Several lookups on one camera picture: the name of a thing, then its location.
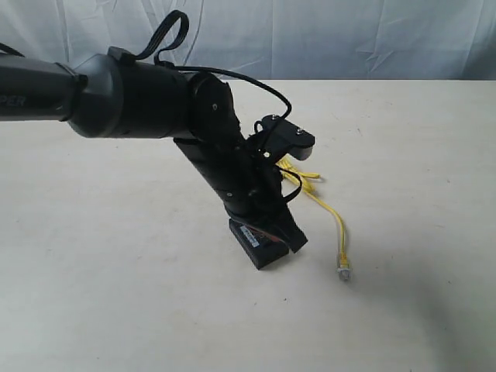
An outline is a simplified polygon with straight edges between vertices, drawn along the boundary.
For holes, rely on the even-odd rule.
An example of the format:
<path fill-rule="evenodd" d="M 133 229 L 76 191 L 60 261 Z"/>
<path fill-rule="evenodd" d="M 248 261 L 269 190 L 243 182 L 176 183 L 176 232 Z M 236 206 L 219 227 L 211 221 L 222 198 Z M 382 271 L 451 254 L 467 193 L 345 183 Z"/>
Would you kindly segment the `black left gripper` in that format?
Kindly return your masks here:
<path fill-rule="evenodd" d="M 252 152 L 246 141 L 229 148 L 197 139 L 175 138 L 174 143 L 221 198 L 232 220 L 284 243 L 294 253 L 308 242 L 288 207 L 302 183 L 284 195 L 281 169 Z"/>

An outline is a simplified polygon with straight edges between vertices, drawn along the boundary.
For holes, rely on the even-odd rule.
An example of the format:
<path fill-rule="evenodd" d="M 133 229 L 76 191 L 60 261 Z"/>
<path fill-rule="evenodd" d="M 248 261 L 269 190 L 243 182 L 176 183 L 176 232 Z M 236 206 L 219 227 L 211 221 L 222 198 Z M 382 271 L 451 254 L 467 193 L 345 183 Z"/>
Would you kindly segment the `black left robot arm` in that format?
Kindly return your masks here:
<path fill-rule="evenodd" d="M 71 68 L 3 53 L 1 118 L 68 122 L 85 138 L 171 138 L 232 220 L 292 251 L 306 244 L 281 191 L 278 152 L 242 135 L 230 86 L 213 74 L 110 54 Z"/>

